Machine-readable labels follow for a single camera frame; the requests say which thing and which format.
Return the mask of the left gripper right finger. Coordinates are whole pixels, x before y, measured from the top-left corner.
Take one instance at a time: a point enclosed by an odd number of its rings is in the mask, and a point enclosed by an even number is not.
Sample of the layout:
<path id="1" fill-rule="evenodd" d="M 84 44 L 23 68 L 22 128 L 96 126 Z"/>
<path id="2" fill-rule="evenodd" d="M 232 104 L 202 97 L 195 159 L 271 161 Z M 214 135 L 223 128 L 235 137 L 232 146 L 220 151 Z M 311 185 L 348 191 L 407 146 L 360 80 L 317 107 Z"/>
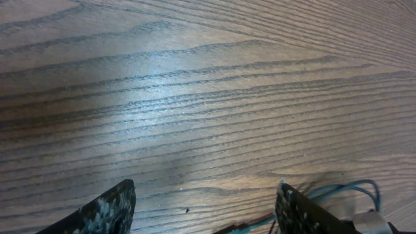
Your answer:
<path id="1" fill-rule="evenodd" d="M 356 234 L 339 220 L 286 182 L 277 186 L 276 220 L 282 234 Z"/>

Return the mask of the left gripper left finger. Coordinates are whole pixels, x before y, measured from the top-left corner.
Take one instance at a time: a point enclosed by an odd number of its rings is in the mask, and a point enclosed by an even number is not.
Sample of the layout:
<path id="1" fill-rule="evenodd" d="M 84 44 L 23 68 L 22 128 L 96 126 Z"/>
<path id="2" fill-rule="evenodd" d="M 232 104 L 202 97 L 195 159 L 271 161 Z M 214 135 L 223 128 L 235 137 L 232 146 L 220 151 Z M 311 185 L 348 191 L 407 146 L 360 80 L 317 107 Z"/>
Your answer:
<path id="1" fill-rule="evenodd" d="M 135 184 L 131 179 L 124 179 L 36 234 L 129 234 L 135 206 Z"/>

